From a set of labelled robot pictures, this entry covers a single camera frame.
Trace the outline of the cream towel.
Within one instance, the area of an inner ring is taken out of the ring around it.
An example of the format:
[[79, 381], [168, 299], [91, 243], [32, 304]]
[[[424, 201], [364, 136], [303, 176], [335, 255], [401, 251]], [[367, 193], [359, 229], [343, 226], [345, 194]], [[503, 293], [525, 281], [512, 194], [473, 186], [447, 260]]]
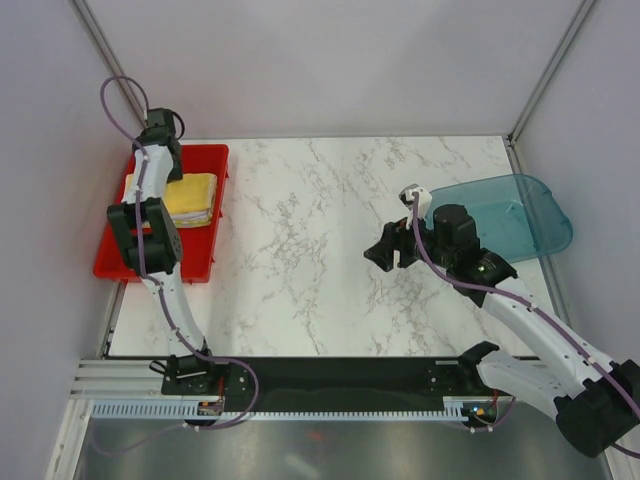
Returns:
[[163, 200], [172, 217], [204, 216], [213, 207], [216, 189], [215, 174], [184, 174], [167, 185]]

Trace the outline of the light blue white towel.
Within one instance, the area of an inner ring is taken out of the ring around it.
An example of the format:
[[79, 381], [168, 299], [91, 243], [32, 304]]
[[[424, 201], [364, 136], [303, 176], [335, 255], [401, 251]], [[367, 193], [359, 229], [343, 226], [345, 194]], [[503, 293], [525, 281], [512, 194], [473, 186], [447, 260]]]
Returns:
[[207, 209], [186, 213], [171, 213], [170, 216], [176, 224], [198, 224], [209, 222], [212, 217], [212, 212], [210, 209]]

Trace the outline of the yellow patterned towel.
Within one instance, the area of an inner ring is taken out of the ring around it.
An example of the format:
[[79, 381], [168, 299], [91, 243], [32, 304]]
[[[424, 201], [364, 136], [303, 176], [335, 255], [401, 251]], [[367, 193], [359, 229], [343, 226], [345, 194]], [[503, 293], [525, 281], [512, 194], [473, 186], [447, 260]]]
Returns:
[[178, 229], [193, 229], [207, 227], [211, 224], [211, 216], [198, 216], [193, 218], [172, 218], [175, 226]]

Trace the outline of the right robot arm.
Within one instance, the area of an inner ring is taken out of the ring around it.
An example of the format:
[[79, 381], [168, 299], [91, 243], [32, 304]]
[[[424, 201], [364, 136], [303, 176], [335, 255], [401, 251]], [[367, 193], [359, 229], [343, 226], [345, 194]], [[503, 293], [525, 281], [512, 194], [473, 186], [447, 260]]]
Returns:
[[428, 227], [417, 213], [383, 228], [364, 256], [385, 272], [424, 261], [442, 280], [515, 333], [543, 362], [539, 369], [495, 345], [457, 370], [469, 394], [504, 392], [551, 418], [565, 440], [587, 457], [609, 448], [639, 425], [639, 366], [614, 361], [538, 306], [516, 270], [484, 248], [462, 205], [443, 205]]

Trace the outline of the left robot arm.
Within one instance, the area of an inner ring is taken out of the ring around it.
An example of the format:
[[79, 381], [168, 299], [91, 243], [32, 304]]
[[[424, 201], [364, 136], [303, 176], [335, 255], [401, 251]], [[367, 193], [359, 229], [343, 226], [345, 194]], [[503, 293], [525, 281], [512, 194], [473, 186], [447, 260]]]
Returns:
[[173, 356], [210, 353], [188, 304], [181, 276], [183, 245], [164, 195], [182, 178], [181, 146], [167, 108], [147, 112], [145, 127], [133, 139], [134, 170], [122, 200], [107, 209], [107, 219], [123, 263], [148, 289], [161, 316]]

